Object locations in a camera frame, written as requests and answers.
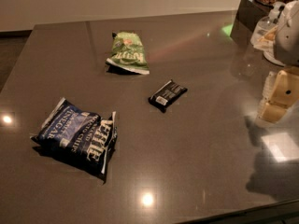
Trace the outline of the cream ribbed gripper finger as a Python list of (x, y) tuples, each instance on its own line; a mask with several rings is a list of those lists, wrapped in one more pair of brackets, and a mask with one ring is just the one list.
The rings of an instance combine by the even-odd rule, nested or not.
[(263, 86), (263, 98), (266, 100), (269, 99), (269, 97), (272, 93), (277, 75), (278, 74), (276, 72), (270, 72), (265, 80), (265, 83)]

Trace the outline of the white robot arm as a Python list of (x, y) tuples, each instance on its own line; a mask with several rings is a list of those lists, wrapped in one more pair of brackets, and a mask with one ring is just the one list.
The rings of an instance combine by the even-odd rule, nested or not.
[(299, 99), (299, 1), (283, 9), (274, 37), (274, 58), (285, 67), (270, 72), (263, 86), (263, 98), (255, 120), (267, 127), (279, 122)]

